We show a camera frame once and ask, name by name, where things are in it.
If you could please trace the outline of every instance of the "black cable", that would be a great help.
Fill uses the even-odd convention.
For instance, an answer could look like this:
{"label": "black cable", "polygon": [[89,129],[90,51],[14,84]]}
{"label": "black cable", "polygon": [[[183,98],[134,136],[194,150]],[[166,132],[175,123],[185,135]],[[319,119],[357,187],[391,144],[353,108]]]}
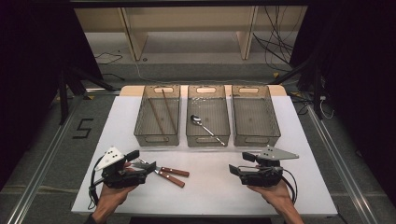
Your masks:
{"label": "black cable", "polygon": [[269,50],[267,47],[265,47],[264,46],[264,44],[263,43],[261,43],[260,41],[259,41],[259,44],[260,44],[260,46],[262,46],[262,48],[264,49],[264,61],[265,61],[265,64],[268,66],[268,67],[270,67],[270,68],[272,68],[272,69],[274,69],[274,70],[278,70],[278,71],[282,71],[282,72],[289,72],[288,70],[284,70],[284,69],[281,69],[281,68],[278,68],[278,67],[276,67],[275,65],[271,65],[270,63],[268,63],[267,62],[267,56],[266,56],[266,51],[270,51],[270,53],[272,53],[272,54],[274,54],[276,57],[278,57],[280,60],[283,60],[282,58],[280,58],[278,55],[276,55],[274,52],[272,52],[271,50]]}
{"label": "black cable", "polygon": [[312,104],[313,101],[311,100],[299,100],[299,101],[292,101],[293,103],[302,103],[302,104]]}
{"label": "black cable", "polygon": [[[266,42],[266,43],[269,43],[269,44],[272,44],[272,45],[275,45],[275,46],[280,47],[280,45],[277,44],[277,43],[274,43],[274,42],[271,42],[271,41],[268,41],[268,40],[261,39],[261,38],[257,37],[254,33],[253,33],[253,35],[256,37],[257,40],[260,40],[260,41],[262,41],[262,42]],[[292,50],[292,47],[283,47],[283,48]]]}
{"label": "black cable", "polygon": [[277,55],[276,53],[274,53],[273,51],[271,51],[270,49],[268,49],[268,47],[264,46],[264,45],[262,44],[262,42],[258,39],[258,37],[257,37],[255,34],[253,34],[253,36],[257,39],[257,41],[259,42],[260,46],[262,46],[262,48],[264,48],[265,50],[268,50],[270,53],[272,53],[274,56],[276,56],[276,57],[277,57],[278,59],[280,59],[282,62],[284,62],[284,63],[286,63],[286,64],[289,64],[288,61],[282,59],[279,55]]}
{"label": "black cable", "polygon": [[112,74],[112,73],[103,73],[102,75],[103,75],[103,76],[113,76],[113,77],[117,77],[117,78],[121,79],[122,81],[125,81],[125,78],[119,77],[119,76],[117,76],[116,74]]}
{"label": "black cable", "polygon": [[[283,12],[282,12],[282,19],[280,20],[280,23],[279,23],[279,25],[277,26],[278,32],[281,31],[281,30],[280,30],[280,26],[282,25],[283,18],[285,17],[286,9],[288,9],[288,6],[285,6],[285,9],[283,9]],[[282,39],[282,43],[283,43],[283,45],[284,45],[284,49],[285,49],[286,52],[289,54],[289,57],[291,57],[291,53],[288,51],[288,48],[286,48],[286,46],[285,46],[285,41],[284,41],[284,39]]]}
{"label": "black cable", "polygon": [[293,28],[291,29],[291,31],[290,31],[290,33],[288,34],[288,36],[286,36],[285,38],[282,39],[283,41],[285,41],[286,39],[288,39],[289,36],[293,33],[294,29],[297,27],[297,24],[298,24],[299,21],[300,21],[301,15],[303,14],[303,9],[304,9],[304,7],[301,7],[300,15],[298,16],[297,22],[294,24],[294,26],[293,26]]}
{"label": "black cable", "polygon": [[308,109],[305,110],[304,113],[302,113],[301,111],[306,108],[308,106],[308,104],[305,104],[298,112],[297,115],[306,115],[306,113],[308,113]]}
{"label": "black cable", "polygon": [[99,160],[96,162],[96,164],[93,166],[93,169],[92,169],[92,174],[91,174],[91,185],[90,185],[90,188],[89,188],[89,195],[90,195],[90,198],[91,198],[91,202],[90,202],[90,204],[88,205],[88,209],[89,209],[89,210],[93,209],[93,208],[98,204],[98,202],[99,202],[98,195],[96,194],[96,186],[97,186],[100,182],[98,182],[98,183],[95,184],[95,183],[93,182],[93,180],[95,179],[95,167],[99,164],[99,162],[102,160],[102,158],[103,158],[103,157],[99,158]]}
{"label": "black cable", "polygon": [[306,99],[306,98],[304,98],[304,97],[302,97],[302,96],[299,96],[299,95],[296,95],[296,94],[294,94],[294,93],[292,93],[292,92],[288,92],[287,95],[290,96],[290,97],[295,97],[295,98],[302,99],[303,101],[314,102],[313,100]]}
{"label": "black cable", "polygon": [[[268,17],[268,19],[269,19],[269,21],[271,22],[271,26],[272,26],[272,28],[273,28],[273,30],[272,30],[272,32],[271,32],[271,36],[270,36],[270,40],[271,40],[271,38],[272,38],[272,36],[279,42],[279,45],[282,43],[282,44],[284,44],[283,43],[283,41],[282,41],[282,38],[280,37],[280,34],[279,34],[279,32],[278,32],[278,30],[276,29],[276,26],[274,25],[274,23],[273,23],[273,21],[272,21],[272,19],[271,19],[271,17],[270,17],[270,14],[268,13],[268,10],[267,10],[267,7],[264,7],[264,10],[265,10],[265,13],[267,14],[267,17]],[[283,54],[283,51],[282,51],[282,48],[279,48],[280,49],[280,52],[282,53],[282,55],[283,55],[283,58],[284,58],[284,60],[282,60],[282,61],[284,61],[284,62],[286,62],[286,57],[285,57],[285,55]]]}
{"label": "black cable", "polygon": [[104,55],[104,54],[108,54],[108,55],[111,55],[111,56],[117,56],[117,57],[119,57],[119,58],[117,58],[117,59],[115,59],[115,60],[113,60],[113,61],[110,61],[109,63],[99,63],[99,64],[110,64],[110,63],[114,63],[115,61],[118,61],[119,59],[122,58],[122,55],[120,55],[120,54],[112,54],[112,53],[103,52],[103,53],[99,54],[98,56],[96,56],[95,59],[99,59],[99,58],[100,58],[102,55]]}
{"label": "black cable", "polygon": [[286,185],[289,187],[289,189],[290,189],[290,191],[291,191],[291,201],[292,201],[293,204],[294,204],[294,202],[295,202],[295,197],[296,197],[296,193],[295,193],[295,191],[294,191],[294,188],[293,188],[293,186],[289,183],[289,181],[288,181],[284,176],[282,176],[282,180],[285,181]]}
{"label": "black cable", "polygon": [[289,175],[291,175],[291,178],[293,178],[294,186],[295,186],[295,198],[294,198],[293,203],[296,203],[296,201],[297,201],[297,196],[298,196],[297,181],[296,181],[296,179],[294,178],[294,175],[293,175],[290,171],[288,171],[288,170],[284,170],[284,171],[286,171],[287,173],[289,173]]}

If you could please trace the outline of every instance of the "floor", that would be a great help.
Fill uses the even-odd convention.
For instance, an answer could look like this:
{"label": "floor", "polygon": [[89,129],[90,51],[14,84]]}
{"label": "floor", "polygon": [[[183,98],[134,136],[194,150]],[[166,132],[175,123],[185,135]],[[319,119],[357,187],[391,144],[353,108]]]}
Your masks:
{"label": "floor", "polygon": [[[269,34],[257,33],[257,36],[267,38]],[[291,44],[295,36],[291,34]],[[123,34],[87,34],[87,37],[105,82],[115,87],[157,82],[265,84],[274,80],[277,73],[285,73],[279,69],[290,69],[270,53],[264,53],[256,40],[253,40],[249,59],[241,60],[233,33],[152,33],[142,60],[136,63],[132,61]],[[298,76],[293,77],[283,86],[288,93],[299,94],[291,99],[340,214],[329,218],[304,217],[305,223],[395,223],[395,207],[359,156],[336,111],[332,114],[331,103],[325,101],[322,105],[328,118],[318,120],[312,105],[306,101],[312,96],[311,92],[297,92],[297,81]],[[96,90],[98,87],[90,82],[84,85],[90,90],[87,96],[69,93],[70,119],[62,126],[59,125],[60,102],[54,99],[31,150],[21,158],[20,165],[0,192],[0,223],[13,223],[9,221],[16,220],[17,216],[22,223],[84,222],[86,217],[73,214],[70,209],[118,94]],[[78,130],[83,120],[91,129],[85,138],[81,136],[86,132]],[[108,223],[129,223],[129,219],[114,216]],[[280,217],[271,219],[273,223],[283,223]],[[159,220],[145,221],[160,223]],[[200,223],[202,220],[184,221]]]}

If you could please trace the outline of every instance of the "gray floor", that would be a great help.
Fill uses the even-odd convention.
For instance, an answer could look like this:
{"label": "gray floor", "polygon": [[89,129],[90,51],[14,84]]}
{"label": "gray floor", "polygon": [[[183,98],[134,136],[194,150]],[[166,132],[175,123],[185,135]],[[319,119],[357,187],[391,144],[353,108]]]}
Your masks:
{"label": "gray floor", "polygon": [[[175,43],[175,36],[172,38],[172,34],[150,34],[142,55],[142,59],[146,60],[137,63],[132,62],[122,35],[88,34],[87,37],[90,39],[92,50],[96,55],[110,52],[123,56],[122,59],[114,63],[100,64],[104,74],[113,74],[125,79],[104,75],[105,81],[115,87],[152,84],[153,80],[179,84],[213,83],[215,81],[223,84],[253,84],[254,82],[265,84],[274,79],[274,72],[276,72],[263,62],[265,55],[255,41],[252,44],[249,60],[242,61],[235,36],[230,33],[182,33],[176,35],[179,40],[178,44]],[[267,56],[268,62],[271,62],[271,56]],[[98,62],[107,63],[108,61],[105,62],[105,60],[111,61],[112,59],[100,58]],[[288,69],[285,64],[275,60],[273,62],[280,68]],[[294,77],[284,83],[287,92],[296,91],[297,80],[298,77]],[[85,85],[87,88],[96,88],[90,82],[85,82]],[[32,203],[28,204],[23,223],[82,223],[85,220],[85,217],[71,213],[71,206],[76,199],[79,186],[117,93],[94,91],[89,92],[88,95],[92,97],[84,99],[75,97],[69,100],[71,109],[75,110],[64,129],[63,139],[56,149],[56,154],[47,161],[49,169],[46,171]],[[295,103],[295,108],[296,112],[302,113],[307,109],[303,103]],[[332,110],[327,105],[324,106],[324,109]],[[360,209],[354,204],[354,196],[350,194],[343,176],[334,165],[313,116],[308,111],[306,114],[300,115],[299,119],[333,201],[338,207],[339,213],[348,223],[365,223],[364,218],[361,217]],[[84,123],[92,130],[87,138],[73,138],[85,134],[85,132],[77,130],[82,119],[92,119]],[[60,103],[54,99],[48,110],[47,118],[32,143],[31,150],[21,158],[19,166],[0,192],[0,223],[7,222],[14,206],[20,201],[26,187],[31,183],[32,176],[35,176],[35,171],[40,167],[40,162],[46,158],[48,150],[53,150],[52,139],[62,129],[62,126],[59,126],[59,121]],[[355,152],[356,148],[337,118],[336,112],[331,119],[324,119],[323,124],[329,131],[342,159],[347,161],[347,169],[353,176],[363,198],[368,202],[376,222],[395,223],[395,207],[375,181],[364,160]],[[279,217],[273,217],[272,221],[273,223],[283,223]],[[305,223],[344,223],[340,217],[304,217],[304,221]],[[114,216],[108,223],[129,223],[129,218]]]}

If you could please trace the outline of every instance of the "wooden handle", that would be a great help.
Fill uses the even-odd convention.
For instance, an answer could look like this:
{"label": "wooden handle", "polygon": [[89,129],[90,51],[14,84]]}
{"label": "wooden handle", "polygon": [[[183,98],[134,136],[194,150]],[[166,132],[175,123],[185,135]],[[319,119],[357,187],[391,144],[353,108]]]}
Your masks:
{"label": "wooden handle", "polygon": [[187,171],[181,171],[181,170],[176,170],[176,169],[172,169],[172,168],[166,168],[166,167],[162,167],[161,171],[164,171],[166,173],[170,173],[170,174],[174,174],[174,175],[183,175],[183,176],[189,176],[190,173]]}
{"label": "wooden handle", "polygon": [[172,177],[172,176],[169,175],[168,173],[165,173],[165,172],[160,171],[160,172],[158,173],[158,175],[162,176],[163,178],[166,178],[166,179],[170,180],[172,183],[178,185],[178,186],[181,187],[181,188],[183,188],[184,185],[185,185],[185,183],[184,183],[183,181],[181,181],[181,180],[179,180],[179,179],[177,179],[177,178],[175,178],[175,177]]}

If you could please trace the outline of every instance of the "cable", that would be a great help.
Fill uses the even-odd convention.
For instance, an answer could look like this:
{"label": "cable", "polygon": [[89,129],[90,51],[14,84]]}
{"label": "cable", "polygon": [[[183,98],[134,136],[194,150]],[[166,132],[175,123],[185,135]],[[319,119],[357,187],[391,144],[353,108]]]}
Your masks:
{"label": "cable", "polygon": [[299,101],[292,101],[292,102],[293,103],[302,103],[305,105],[312,104],[312,101],[310,101],[310,100],[299,100]]}
{"label": "cable", "polygon": [[283,41],[287,40],[291,36],[291,34],[294,32],[294,29],[297,27],[298,23],[300,22],[301,15],[303,14],[303,9],[304,9],[304,7],[301,7],[300,15],[298,16],[297,22],[294,24],[290,33],[283,39]]}
{"label": "cable", "polygon": [[[268,40],[261,39],[261,38],[257,37],[256,35],[255,35],[255,37],[256,37],[257,40],[260,40],[260,41],[263,41],[263,42],[266,42],[266,43],[269,43],[269,44],[272,44],[272,45],[275,45],[275,46],[280,47],[280,45],[277,44],[277,43],[274,43],[274,42],[271,42],[271,41],[268,41]],[[284,48],[285,48],[285,49],[290,49],[290,50],[292,50],[292,47],[284,47]]]}
{"label": "cable", "polygon": [[110,64],[110,63],[114,63],[115,61],[118,61],[119,59],[122,58],[122,55],[120,55],[120,54],[112,54],[112,53],[104,52],[104,53],[101,53],[101,54],[99,54],[98,56],[96,56],[95,59],[100,59],[100,57],[101,57],[102,55],[104,55],[104,54],[108,54],[108,55],[111,55],[111,56],[117,56],[117,57],[119,57],[119,58],[117,58],[117,59],[115,59],[115,60],[113,60],[113,61],[110,61],[109,63],[98,63],[98,64]]}
{"label": "cable", "polygon": [[[279,42],[279,45],[280,45],[280,43],[284,44],[285,42],[283,42],[282,37],[280,37],[280,29],[279,29],[280,24],[277,23],[277,18],[279,17],[279,10],[280,10],[280,7],[279,7],[279,6],[276,6],[276,21],[275,21],[275,27],[276,27],[276,34],[277,34],[277,36],[279,37],[278,42]],[[279,49],[280,49],[280,52],[281,52],[282,55],[283,55],[283,58],[286,60],[286,57],[285,57],[285,54],[284,54],[283,51],[282,51],[282,48],[279,48]]]}
{"label": "cable", "polygon": [[262,42],[260,42],[260,39],[253,33],[253,36],[257,39],[257,41],[259,42],[259,44],[260,44],[260,46],[262,46],[265,50],[267,50],[267,51],[270,51],[270,53],[272,53],[274,56],[276,56],[278,59],[280,59],[282,62],[284,62],[284,63],[286,63],[286,64],[289,64],[289,62],[288,61],[286,61],[285,59],[282,59],[279,55],[277,55],[276,53],[274,53],[273,51],[271,51],[270,49],[268,49],[268,47],[267,46],[264,46],[263,44],[262,44]]}
{"label": "cable", "polygon": [[[279,9],[279,7],[276,7],[276,22],[277,22],[277,16],[278,16],[278,9]],[[267,10],[267,7],[264,7],[264,10],[265,10],[265,13],[267,14],[267,17],[268,17],[268,19],[269,19],[269,21],[271,22],[271,26],[273,27],[273,30],[272,30],[272,32],[271,32],[271,36],[270,36],[270,40],[271,40],[271,38],[272,38],[272,36],[279,42],[279,45],[282,43],[282,44],[284,44],[284,42],[282,41],[282,38],[280,37],[280,34],[279,34],[279,31],[277,30],[277,24],[274,24],[273,23],[273,21],[272,21],[272,19],[271,19],[271,17],[270,17],[270,15],[269,15],[269,13],[268,13],[268,10]],[[284,55],[284,53],[283,53],[283,51],[282,51],[282,48],[279,48],[280,49],[280,52],[282,53],[282,55],[283,55],[283,58],[284,58],[284,61],[286,61],[286,57],[285,57],[285,55]]]}
{"label": "cable", "polygon": [[294,200],[293,200],[293,198],[291,198],[291,200],[293,201],[293,204],[295,204],[296,201],[297,201],[297,196],[298,196],[297,181],[296,181],[296,179],[294,178],[294,175],[293,175],[290,171],[288,171],[288,170],[284,170],[284,171],[286,171],[287,173],[289,173],[289,175],[291,175],[291,178],[293,178],[295,190],[293,189],[293,187],[291,186],[291,184],[289,183],[289,181],[286,180],[286,178],[282,176],[283,181],[285,181],[285,183],[289,186],[289,188],[290,188],[290,190],[291,190],[291,193],[293,193],[293,192],[295,193],[295,195],[294,195]]}
{"label": "cable", "polygon": [[[285,9],[284,9],[283,12],[282,12],[282,19],[280,19],[280,23],[279,23],[279,25],[277,26],[277,29],[278,29],[279,32],[280,32],[280,26],[282,25],[282,22],[283,22],[283,18],[285,17],[286,9],[288,9],[288,6],[285,6]],[[291,57],[291,54],[290,54],[290,52],[288,51],[288,48],[286,48],[286,43],[285,43],[284,41],[285,41],[285,40],[282,39],[282,42],[283,42],[283,44],[285,45],[285,50],[288,52],[289,56]]]}
{"label": "cable", "polygon": [[302,113],[301,111],[306,108],[308,106],[308,104],[304,104],[304,106],[297,112],[297,115],[306,115],[306,113],[308,113],[308,108],[305,110],[304,113]]}
{"label": "cable", "polygon": [[332,111],[332,114],[331,114],[329,117],[327,117],[326,113],[324,113],[323,108],[322,108],[323,101],[324,101],[324,100],[321,100],[321,101],[320,101],[320,110],[321,110],[323,116],[324,116],[326,119],[332,119],[332,116],[334,115],[334,110]]}
{"label": "cable", "polygon": [[301,101],[295,102],[295,103],[300,103],[300,102],[314,103],[313,100],[306,99],[306,98],[304,98],[304,97],[302,97],[302,96],[299,96],[299,95],[297,95],[297,94],[294,94],[294,93],[292,93],[292,92],[288,92],[287,95],[290,96],[290,97],[294,97],[294,98],[301,99]]}
{"label": "cable", "polygon": [[122,81],[125,81],[125,78],[119,77],[119,76],[117,76],[117,75],[115,75],[115,74],[112,74],[112,73],[103,73],[102,75],[103,75],[103,76],[113,76],[113,77],[117,77],[117,78],[121,79]]}
{"label": "cable", "polygon": [[90,195],[90,199],[91,199],[91,202],[90,202],[90,204],[88,205],[88,209],[89,209],[89,210],[93,209],[93,208],[98,204],[98,202],[99,202],[98,195],[96,194],[96,186],[97,186],[98,184],[100,184],[101,182],[96,182],[96,183],[94,183],[93,180],[95,179],[95,167],[99,164],[99,162],[102,160],[102,158],[103,158],[103,157],[99,158],[99,160],[96,162],[96,164],[93,166],[93,169],[92,169],[92,174],[91,174],[91,185],[90,185],[90,188],[89,188],[89,191],[88,191],[88,192],[89,192],[89,195]]}

